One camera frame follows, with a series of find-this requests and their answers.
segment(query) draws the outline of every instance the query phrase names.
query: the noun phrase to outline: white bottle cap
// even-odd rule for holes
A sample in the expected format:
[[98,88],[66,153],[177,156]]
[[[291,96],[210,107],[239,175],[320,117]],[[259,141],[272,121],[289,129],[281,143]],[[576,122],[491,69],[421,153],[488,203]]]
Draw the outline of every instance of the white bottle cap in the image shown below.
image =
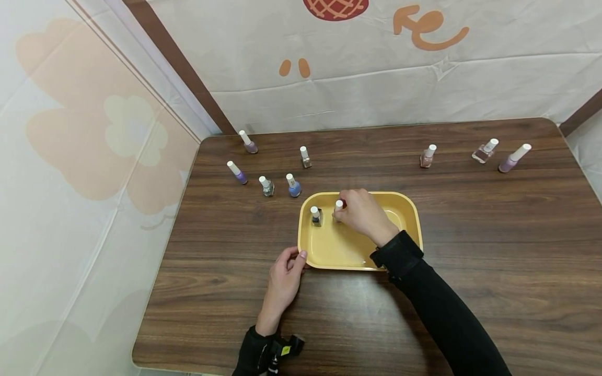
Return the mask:
[[251,139],[249,138],[249,136],[247,136],[247,134],[244,131],[240,131],[238,134],[240,135],[240,137],[243,138],[243,142],[245,145],[251,144]]
[[518,162],[518,160],[525,156],[529,150],[531,150],[531,145],[523,144],[523,146],[519,147],[516,152],[510,154],[510,159]]
[[270,181],[268,179],[266,179],[265,176],[260,176],[259,177],[259,182],[261,183],[261,185],[264,186],[264,188],[269,188],[270,187]]
[[429,148],[424,151],[424,156],[430,158],[435,154],[435,150],[437,150],[437,145],[429,145]]
[[490,141],[487,143],[487,145],[485,145],[485,147],[483,148],[483,150],[484,150],[485,152],[489,153],[489,152],[490,152],[490,151],[492,151],[492,150],[493,150],[493,149],[494,149],[494,148],[497,146],[497,144],[499,144],[499,143],[500,143],[500,142],[498,141],[498,139],[497,139],[497,138],[492,138],[492,139],[491,139],[491,140],[490,140]]
[[295,178],[293,177],[293,174],[287,174],[287,181],[291,188],[295,186]]
[[234,162],[228,161],[227,165],[228,165],[228,167],[230,167],[230,170],[232,170],[233,174],[235,174],[235,175],[240,174],[240,169],[238,167],[236,167]]
[[309,158],[309,154],[307,154],[307,148],[302,146],[299,148],[301,150],[301,158]]
[[312,215],[314,218],[320,218],[320,211],[318,210],[318,207],[317,207],[317,206],[312,206],[312,207],[311,207],[311,209],[310,209],[309,211],[311,211],[311,215]]

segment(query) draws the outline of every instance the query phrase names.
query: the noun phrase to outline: plastic tray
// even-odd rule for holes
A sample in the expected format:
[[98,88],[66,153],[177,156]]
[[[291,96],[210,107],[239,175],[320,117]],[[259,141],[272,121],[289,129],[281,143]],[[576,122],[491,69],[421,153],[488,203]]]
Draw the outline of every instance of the plastic tray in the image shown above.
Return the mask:
[[[422,234],[416,206],[406,196],[397,192],[370,192],[385,210],[387,217],[422,249]],[[376,245],[343,223],[332,218],[338,192],[322,192],[310,196],[301,206],[299,214],[298,246],[306,250],[307,263],[320,269],[383,270],[376,268],[370,259]],[[309,209],[317,206],[322,210],[322,225],[311,223]]]

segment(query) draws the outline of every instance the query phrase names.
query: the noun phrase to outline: nail polish bottle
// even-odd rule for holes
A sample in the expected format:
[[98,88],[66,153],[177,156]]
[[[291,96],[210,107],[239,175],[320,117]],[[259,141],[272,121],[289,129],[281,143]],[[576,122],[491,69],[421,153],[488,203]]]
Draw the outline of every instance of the nail polish bottle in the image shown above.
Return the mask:
[[343,210],[343,200],[337,200],[337,202],[335,202],[335,212],[338,212],[339,210]]
[[295,181],[293,174],[287,174],[288,192],[291,197],[298,197],[301,194],[301,184]]
[[259,182],[263,186],[264,196],[271,197],[274,195],[274,183],[271,180],[266,179],[265,176],[260,176]]
[[309,211],[311,211],[311,224],[314,226],[322,226],[322,209],[317,206],[312,206]]
[[487,145],[481,145],[474,151],[473,159],[477,160],[479,163],[487,162],[487,160],[495,153],[493,149],[495,149],[499,143],[497,138],[492,138]]
[[309,160],[309,154],[307,154],[307,148],[302,146],[299,150],[301,150],[301,163],[303,164],[303,167],[310,168],[311,161]]
[[255,145],[255,143],[251,141],[251,139],[249,138],[249,136],[247,136],[245,131],[240,131],[238,134],[240,135],[240,137],[243,138],[244,147],[249,153],[255,154],[259,151],[259,149],[257,149],[257,145]]
[[500,163],[500,166],[497,168],[499,172],[507,173],[514,166],[517,165],[518,161],[531,150],[531,145],[523,144],[518,150],[508,156],[505,161]]
[[234,176],[236,176],[236,178],[238,179],[238,181],[241,184],[247,184],[247,177],[243,174],[243,172],[234,164],[234,162],[232,161],[228,161],[227,163],[228,167],[230,167],[230,170],[232,170],[232,173],[234,174]]
[[435,150],[437,150],[437,145],[429,145],[429,148],[422,152],[422,155],[420,156],[420,167],[430,167],[431,163],[433,163]]

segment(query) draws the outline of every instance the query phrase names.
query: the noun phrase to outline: hand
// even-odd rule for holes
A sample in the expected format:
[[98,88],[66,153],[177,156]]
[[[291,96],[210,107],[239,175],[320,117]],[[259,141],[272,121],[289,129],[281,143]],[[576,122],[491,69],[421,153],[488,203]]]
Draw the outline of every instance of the hand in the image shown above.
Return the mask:
[[347,207],[332,213],[332,216],[369,237],[378,247],[383,247],[399,233],[397,226],[387,218],[368,191],[341,191],[339,198],[347,203]]
[[306,261],[306,251],[299,253],[297,247],[290,247],[278,256],[270,268],[264,304],[255,325],[255,331],[261,336],[276,333],[280,317],[299,291],[303,269],[309,267],[305,265]]

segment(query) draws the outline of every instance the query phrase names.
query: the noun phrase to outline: table surface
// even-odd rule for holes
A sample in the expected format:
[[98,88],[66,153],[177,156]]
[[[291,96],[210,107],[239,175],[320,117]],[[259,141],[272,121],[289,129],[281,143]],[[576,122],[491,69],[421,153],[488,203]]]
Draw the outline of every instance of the table surface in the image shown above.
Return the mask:
[[[481,165],[472,151],[500,145]],[[267,273],[297,244],[311,194],[366,188],[416,204],[425,260],[480,319],[516,375],[602,375],[602,208],[557,127],[520,119],[252,136],[202,142],[132,358],[145,368],[231,374]],[[497,165],[533,145],[508,174]],[[438,149],[430,169],[421,151]],[[313,167],[303,169],[305,145]],[[226,167],[247,174],[240,185]],[[288,195],[292,173],[303,193]],[[276,195],[264,197],[266,175]],[[448,375],[386,273],[307,270],[282,318],[306,344],[287,375]]]

